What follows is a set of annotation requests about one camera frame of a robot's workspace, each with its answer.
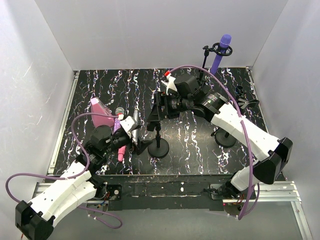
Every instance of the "black mount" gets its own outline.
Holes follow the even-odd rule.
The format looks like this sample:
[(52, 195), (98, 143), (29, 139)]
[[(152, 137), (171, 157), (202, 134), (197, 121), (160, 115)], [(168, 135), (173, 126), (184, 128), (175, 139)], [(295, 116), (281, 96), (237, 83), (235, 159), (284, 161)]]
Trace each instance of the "black mount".
[[(219, 42), (216, 42), (215, 44), (213, 44), (212, 47), (209, 47), (208, 45), (206, 45), (202, 49), (204, 50), (204, 59), (203, 59), (203, 63), (202, 63), (203, 69), (205, 68), (207, 57), (209, 56), (209, 54), (211, 52), (214, 52), (217, 55), (222, 56), (222, 57), (230, 56), (233, 52), (233, 50), (230, 46), (228, 46), (228, 48), (220, 47)], [(204, 72), (200, 71), (200, 76), (199, 76), (198, 81), (201, 86), (203, 86), (205, 84), (205, 81), (202, 81), (203, 76), (204, 76)]]
[(148, 146), (148, 153), (153, 158), (162, 159), (167, 156), (169, 152), (169, 143), (167, 142), (167, 140), (161, 138), (161, 124), (159, 121), (155, 124), (155, 130), (156, 135), (152, 140), (152, 143)]
[[(253, 108), (259, 104), (259, 101), (256, 99), (247, 100), (246, 91), (244, 91), (244, 88), (240, 85), (235, 88), (235, 99), (242, 115), (244, 114), (244, 110), (246, 108)], [(227, 131), (223, 130), (222, 128), (218, 128), (216, 131), (211, 133), (211, 136), (213, 135), (215, 142), (224, 148), (231, 148), (237, 142), (236, 138), (234, 138), (232, 135), (230, 135)]]

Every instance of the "pink bottle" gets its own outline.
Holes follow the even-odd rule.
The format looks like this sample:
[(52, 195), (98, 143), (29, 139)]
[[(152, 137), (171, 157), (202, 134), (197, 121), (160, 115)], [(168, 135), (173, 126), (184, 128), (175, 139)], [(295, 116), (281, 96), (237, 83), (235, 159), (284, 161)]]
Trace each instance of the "pink bottle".
[[(107, 108), (97, 97), (91, 98), (91, 112), (96, 114), (112, 115), (109, 108)], [(92, 115), (92, 121), (95, 128), (101, 125), (107, 125), (110, 128), (115, 125), (115, 119), (111, 117)]]
[[(115, 115), (118, 115), (119, 118), (116, 118), (114, 121), (113, 133), (115, 133), (119, 128), (121, 128), (120, 121), (124, 118), (125, 110), (122, 107), (117, 107), (115, 110)], [(126, 146), (120, 147), (118, 149), (118, 161), (122, 162), (124, 160), (124, 155), (126, 153)]]

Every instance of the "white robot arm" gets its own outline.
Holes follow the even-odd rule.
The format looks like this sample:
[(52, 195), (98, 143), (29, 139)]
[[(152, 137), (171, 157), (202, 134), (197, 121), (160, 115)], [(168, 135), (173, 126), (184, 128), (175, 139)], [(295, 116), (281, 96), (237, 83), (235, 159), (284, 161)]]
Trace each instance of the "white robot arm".
[[(215, 140), (224, 147), (232, 145), (221, 144), (217, 137), (224, 140), (224, 135), (231, 135), (235, 138), (234, 142), (237, 139), (247, 146), (241, 125), (241, 120), (243, 120), (251, 151), (256, 157), (256, 161), (253, 163), (252, 184), (260, 182), (273, 184), (289, 160), (293, 146), (292, 141), (286, 137), (279, 139), (257, 127), (245, 116), (239, 117), (236, 109), (227, 102), (227, 99), (218, 93), (205, 92), (194, 76), (184, 74), (175, 79), (169, 72), (165, 73), (165, 76), (167, 81), (162, 81), (166, 86), (166, 96), (164, 97), (166, 100), (162, 101), (167, 109), (165, 118), (176, 118), (179, 116), (179, 112), (191, 110), (196, 116), (205, 118), (222, 130), (215, 133)], [(244, 99), (240, 98), (240, 100), (244, 107), (248, 104), (243, 102)], [(232, 176), (230, 180), (233, 188), (231, 196), (234, 197), (249, 187), (249, 175), (250, 169), (247, 166)]]
[[(46, 240), (54, 227), (72, 210), (92, 198), (106, 196), (108, 185), (96, 174), (107, 161), (108, 154), (132, 142), (131, 132), (138, 128), (133, 117), (120, 121), (121, 128), (112, 133), (109, 126), (97, 127), (84, 148), (89, 154), (88, 169), (76, 178), (87, 165), (80, 154), (61, 178), (29, 202), (20, 201), (15, 208), (15, 225), (29, 240)], [(138, 138), (137, 154), (151, 143)]]

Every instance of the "cable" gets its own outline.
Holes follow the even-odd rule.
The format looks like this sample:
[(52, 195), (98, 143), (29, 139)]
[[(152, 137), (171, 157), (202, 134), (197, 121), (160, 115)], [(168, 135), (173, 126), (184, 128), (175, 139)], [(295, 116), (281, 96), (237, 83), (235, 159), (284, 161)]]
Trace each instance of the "cable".
[[(85, 171), (87, 171), (88, 167), (89, 167), (89, 164), (90, 164), (90, 157), (89, 157), (89, 154), (88, 152), (86, 151), (86, 149), (84, 148), (84, 146), (81, 144), (81, 142), (79, 141), (79, 139), (77, 138), (77, 135), (76, 135), (76, 132), (75, 132), (75, 122), (79, 119), (79, 118), (82, 118), (84, 116), (92, 116), (92, 115), (95, 115), (95, 116), (101, 116), (101, 117), (106, 117), (106, 118), (114, 118), (114, 119), (117, 119), (118, 116), (113, 116), (113, 115), (105, 115), (105, 114), (101, 114), (101, 113), (94, 113), (94, 112), (86, 112), (86, 113), (82, 113), (78, 116), (76, 116), (72, 123), (71, 123), (71, 132), (72, 132), (72, 135), (74, 137), (74, 140), (76, 141), (76, 143), (79, 145), (79, 147), (81, 148), (82, 152), (84, 153), (85, 157), (86, 157), (86, 166), (84, 167), (83, 171), (81, 171), (80, 173), (76, 174), (76, 175), (73, 175), (73, 176), (69, 176), (68, 178), (65, 178), (65, 177), (54, 177), (54, 176), (46, 176), (46, 175), (41, 175), (41, 174), (34, 174), (34, 173), (27, 173), (27, 172), (21, 172), (21, 173), (16, 173), (16, 174), (13, 174), (12, 176), (10, 176), (6, 181), (5, 181), (5, 190), (6, 192), (8, 193), (9, 197), (12, 198), (14, 201), (16, 201), (17, 203), (19, 203), (20, 201), (15, 197), (13, 196), (13, 194), (11, 193), (10, 189), (9, 189), (9, 182), (11, 179), (15, 178), (15, 177), (18, 177), (18, 176), (29, 176), (29, 177), (36, 177), (36, 178), (42, 178), (42, 179), (50, 179), (50, 180), (67, 180), (67, 179), (74, 179), (80, 175), (82, 175)], [(81, 206), (78, 206), (78, 208), (80, 209), (86, 209), (86, 207), (81, 207)], [(94, 212), (97, 212), (97, 213), (102, 213), (102, 214), (105, 214), (105, 215), (109, 215), (111, 217), (114, 217), (116, 219), (118, 219), (120, 221), (120, 225), (119, 226), (112, 226), (108, 223), (106, 223), (105, 221), (103, 221), (102, 219), (100, 218), (96, 218), (98, 221), (102, 222), (103, 224), (105, 224), (106, 226), (112, 228), (112, 229), (118, 229), (122, 226), (122, 220), (121, 218), (119, 218), (118, 216), (116, 215), (113, 215), (111, 213), (106, 213), (106, 212), (103, 212), (103, 211), (99, 211), (99, 210), (96, 210), (96, 209), (91, 209), (91, 208), (88, 208), (90, 209), (90, 211), (94, 211)]]
[[(226, 87), (219, 81), (219, 79), (216, 78), (211, 72), (209, 72), (208, 70), (206, 70), (206, 69), (204, 69), (202, 67), (195, 66), (195, 65), (182, 65), (182, 66), (178, 66), (178, 67), (173, 68), (172, 70), (170, 70), (170, 73), (172, 74), (174, 71), (176, 71), (178, 69), (182, 69), (182, 68), (195, 68), (195, 69), (201, 70), (201, 71), (209, 74), (220, 85), (220, 87), (225, 91), (225, 93), (229, 96), (229, 98), (233, 102), (233, 105), (234, 105), (234, 107), (236, 109), (236, 112), (237, 112), (239, 118), (242, 118), (242, 114), (241, 114), (240, 108), (239, 108), (238, 103), (235, 100), (235, 98), (226, 89)], [(245, 123), (244, 123), (244, 121), (242, 119), (241, 119), (240, 123), (241, 123), (242, 129), (243, 129), (243, 134), (244, 134), (246, 146), (248, 148), (248, 155), (249, 155), (249, 187), (248, 187), (248, 193), (247, 193), (247, 196), (246, 196), (246, 199), (245, 199), (245, 203), (244, 203), (243, 208), (241, 209), (241, 211), (239, 213), (239, 216), (238, 216), (239, 220), (241, 220), (244, 217), (244, 215), (246, 213), (246, 210), (247, 210), (247, 207), (248, 207), (248, 204), (249, 204), (250, 197), (251, 197), (251, 195), (253, 193), (253, 189), (252, 189), (252, 185), (253, 184), (252, 183), (253, 183), (253, 171), (254, 171), (253, 156), (252, 156), (251, 145), (250, 145), (247, 129), (246, 129)]]
[(100, 213), (100, 214), (104, 214), (104, 215), (108, 215), (108, 216), (111, 216), (111, 217), (117, 219), (117, 220), (120, 222), (120, 225), (119, 225), (119, 226), (112, 226), (112, 225), (110, 225), (109, 223), (107, 223), (107, 222), (105, 222), (104, 220), (102, 220), (101, 218), (96, 217), (96, 216), (91, 216), (91, 215), (89, 214), (90, 217), (92, 217), (93, 219), (96, 219), (96, 220), (102, 222), (104, 225), (108, 226), (109, 228), (119, 229), (119, 228), (121, 228), (122, 225), (123, 225), (122, 219), (121, 219), (120, 217), (118, 217), (117, 215), (114, 215), (114, 214), (112, 214), (112, 213), (110, 213), (110, 212), (104, 212), (104, 211), (100, 211), (100, 210), (96, 210), (96, 209), (94, 209), (94, 208), (88, 208), (88, 207), (84, 207), (84, 206), (78, 206), (78, 208), (79, 208), (79, 209), (83, 209), (83, 210), (87, 210), (87, 211), (94, 211), (94, 212), (97, 212), (97, 213)]
[(257, 205), (257, 202), (258, 202), (258, 199), (259, 199), (259, 195), (260, 195), (260, 184), (258, 183), (257, 185), (258, 185), (258, 191), (257, 191), (257, 193), (256, 193), (255, 201), (254, 201), (252, 207), (249, 209), (249, 211), (247, 211), (247, 212), (244, 214), (244, 216), (247, 215), (247, 214), (249, 214), (249, 213), (255, 208), (255, 206)]

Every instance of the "white panel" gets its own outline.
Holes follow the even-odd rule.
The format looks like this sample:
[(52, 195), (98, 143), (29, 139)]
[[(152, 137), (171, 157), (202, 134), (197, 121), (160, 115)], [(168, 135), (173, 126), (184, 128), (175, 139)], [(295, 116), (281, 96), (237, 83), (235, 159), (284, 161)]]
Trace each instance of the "white panel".
[(35, 1), (72, 69), (89, 70), (201, 66), (223, 34), (221, 66), (252, 66), (288, 0)]
[(289, 0), (253, 67), (271, 134), (293, 141), (284, 174), (294, 180), (313, 239), (320, 239), (319, 0)]
[[(5, 181), (47, 172), (73, 71), (34, 0), (3, 0), (0, 15), (0, 238), (9, 240), (21, 233)], [(10, 188), (28, 201), (37, 181), (17, 177)]]

